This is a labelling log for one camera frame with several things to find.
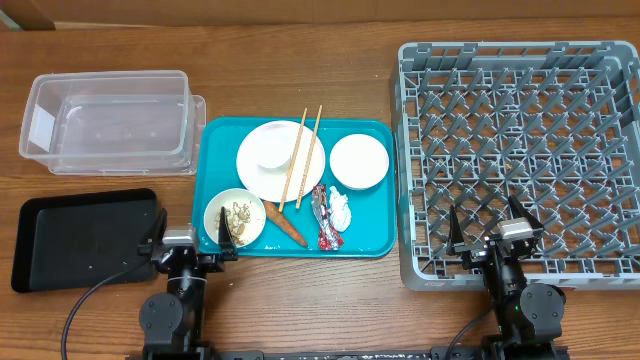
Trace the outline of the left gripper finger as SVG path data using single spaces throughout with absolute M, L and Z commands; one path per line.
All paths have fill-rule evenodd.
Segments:
M 158 212 L 151 228 L 144 236 L 145 245 L 156 244 L 162 241 L 162 238 L 167 228 L 167 217 L 168 217 L 167 210 L 165 208 L 162 208 Z
M 222 207 L 219 216 L 218 245 L 223 261 L 237 261 L 238 253 L 228 225 L 226 208 Z

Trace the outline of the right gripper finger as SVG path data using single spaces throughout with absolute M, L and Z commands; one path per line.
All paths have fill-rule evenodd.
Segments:
M 534 235 L 543 234 L 544 225 L 522 205 L 522 203 L 517 199 L 516 196 L 510 195 L 508 197 L 508 203 L 509 209 L 514 219 L 525 218 L 531 226 Z
M 459 247 L 465 245 L 462 230 L 456 214 L 456 207 L 451 205 L 449 208 L 449 235 L 447 240 L 447 254 L 457 255 Z

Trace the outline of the peanut shells and rice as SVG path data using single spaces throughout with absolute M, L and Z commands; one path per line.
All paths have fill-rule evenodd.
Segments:
M 251 223 L 251 211 L 248 203 L 237 201 L 228 202 L 224 205 L 226 223 L 231 237 L 237 246 L 247 245 L 248 229 Z

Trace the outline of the white bowl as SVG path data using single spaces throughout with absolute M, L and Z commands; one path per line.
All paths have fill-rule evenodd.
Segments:
M 251 211 L 251 223 L 248 229 L 248 239 L 250 242 L 244 246 L 236 246 L 239 248 L 246 247 L 253 243 L 261 234 L 266 223 L 266 211 L 262 201 L 245 189 L 232 188 L 217 194 L 207 205 L 204 215 L 203 224 L 206 235 L 214 242 L 218 243 L 219 216 L 221 208 L 228 202 L 248 203 Z

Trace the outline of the orange carrot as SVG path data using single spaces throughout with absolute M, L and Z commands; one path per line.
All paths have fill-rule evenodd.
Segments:
M 301 233 L 291 224 L 291 222 L 278 210 L 278 207 L 269 201 L 264 201 L 266 217 L 278 228 L 285 232 L 292 240 L 300 246 L 307 248 L 308 243 Z

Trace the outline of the red silver snack wrapper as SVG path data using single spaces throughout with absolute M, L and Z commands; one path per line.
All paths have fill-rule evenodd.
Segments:
M 313 188 L 311 206 L 319 224 L 318 247 L 324 251 L 339 250 L 344 241 L 330 221 L 326 186 L 324 184 L 318 184 Z

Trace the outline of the white cup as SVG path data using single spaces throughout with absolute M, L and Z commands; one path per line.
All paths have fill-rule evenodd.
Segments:
M 292 151 L 293 144 L 285 137 L 261 137 L 257 143 L 257 164 L 267 170 L 282 168 L 290 160 Z

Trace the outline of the white tissue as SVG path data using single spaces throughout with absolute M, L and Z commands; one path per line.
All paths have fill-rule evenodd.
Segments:
M 345 232 L 352 220 L 348 197 L 340 194 L 335 186 L 331 186 L 329 191 L 330 222 L 338 232 Z

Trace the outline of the small white plate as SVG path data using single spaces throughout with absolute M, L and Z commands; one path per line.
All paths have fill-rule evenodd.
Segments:
M 333 146 L 329 162 L 332 174 L 343 186 L 366 190 L 384 179 L 390 158 L 384 145 L 376 138 L 351 134 Z

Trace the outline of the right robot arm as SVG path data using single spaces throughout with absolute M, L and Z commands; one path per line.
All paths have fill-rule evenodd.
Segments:
M 555 285 L 532 283 L 520 261 L 531 257 L 544 233 L 544 225 L 514 196 L 508 198 L 510 220 L 497 224 L 498 232 L 481 242 L 467 244 L 450 207 L 447 254 L 458 256 L 465 270 L 482 270 L 491 298 L 489 310 L 499 332 L 482 338 L 477 347 L 457 348 L 459 340 L 477 323 L 469 322 L 451 341 L 446 359 L 567 359 L 568 350 L 554 345 L 562 335 L 566 295 Z

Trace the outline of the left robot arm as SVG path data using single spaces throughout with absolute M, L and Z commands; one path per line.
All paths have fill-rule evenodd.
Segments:
M 225 270 L 238 259 L 229 225 L 219 225 L 221 250 L 203 254 L 193 226 L 169 229 L 161 209 L 138 253 L 160 274 L 167 289 L 145 300 L 139 312 L 144 332 L 144 359 L 220 359 L 214 345 L 201 339 L 207 275 Z

